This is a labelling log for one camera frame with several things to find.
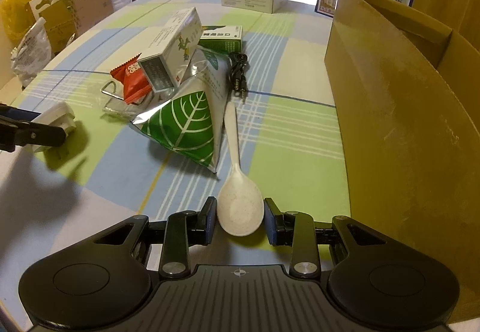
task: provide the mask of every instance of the spoon handle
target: spoon handle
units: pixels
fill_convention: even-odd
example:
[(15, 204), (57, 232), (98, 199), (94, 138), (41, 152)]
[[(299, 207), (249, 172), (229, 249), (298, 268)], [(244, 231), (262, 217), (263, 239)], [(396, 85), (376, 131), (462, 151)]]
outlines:
[(228, 102), (225, 109), (225, 131), (229, 142), (230, 159), (232, 166), (240, 165), (239, 135), (237, 129), (237, 110), (233, 102)]

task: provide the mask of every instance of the metal screw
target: metal screw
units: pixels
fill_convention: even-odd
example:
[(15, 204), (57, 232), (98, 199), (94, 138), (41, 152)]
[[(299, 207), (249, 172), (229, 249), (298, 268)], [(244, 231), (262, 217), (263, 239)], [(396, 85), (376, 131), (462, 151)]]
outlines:
[(294, 270), (299, 274), (307, 275), (313, 274), (317, 270), (317, 266), (309, 261), (302, 261), (293, 266)]
[(177, 261), (172, 261), (170, 263), (165, 264), (162, 269), (167, 273), (171, 275), (176, 275), (180, 274), (181, 272), (185, 271), (186, 267), (182, 263), (179, 263)]

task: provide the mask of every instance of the green leaf package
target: green leaf package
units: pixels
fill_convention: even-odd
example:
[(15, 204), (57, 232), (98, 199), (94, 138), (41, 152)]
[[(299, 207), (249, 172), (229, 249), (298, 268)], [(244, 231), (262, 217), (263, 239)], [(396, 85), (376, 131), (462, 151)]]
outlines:
[(169, 150), (215, 172), (227, 103), (225, 55), (199, 47), (174, 95), (138, 115), (133, 124)]

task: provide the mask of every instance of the plaid tablecloth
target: plaid tablecloth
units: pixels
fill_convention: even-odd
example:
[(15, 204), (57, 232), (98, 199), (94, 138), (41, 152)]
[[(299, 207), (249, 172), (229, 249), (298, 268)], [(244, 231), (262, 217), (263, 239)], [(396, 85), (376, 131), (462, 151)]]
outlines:
[[(19, 327), (29, 321), (18, 282), (37, 260), (131, 215), (163, 220), (175, 211), (198, 210), (207, 196), (217, 196), (230, 167), (225, 141), (217, 178), (103, 114), (92, 94), (110, 80), (131, 38), (191, 6), (205, 25), (242, 25), (246, 33), (250, 93), (245, 104), (237, 102), (243, 170), (282, 211), (304, 211), (317, 221), (350, 213), (323, 63), (331, 19), (297, 2), (263, 14), (223, 7), (220, 0), (138, 0), (59, 54), (15, 103), (42, 112), (66, 101), (78, 125), (63, 147), (46, 154), (0, 154), (0, 302)], [(193, 265), (248, 265), (288, 263), (284, 248), (270, 247), (263, 228), (234, 238), (217, 227), (210, 247), (190, 250)], [(155, 248), (153, 267), (158, 255)]]

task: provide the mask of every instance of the black cable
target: black cable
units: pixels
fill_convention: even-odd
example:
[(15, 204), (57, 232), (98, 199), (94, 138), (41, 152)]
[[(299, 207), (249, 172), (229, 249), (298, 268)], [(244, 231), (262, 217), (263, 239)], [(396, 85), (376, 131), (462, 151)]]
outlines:
[(230, 88), (243, 99), (247, 95), (247, 79), (245, 69), (248, 65), (248, 57), (243, 53), (230, 53), (232, 67), (229, 72)]

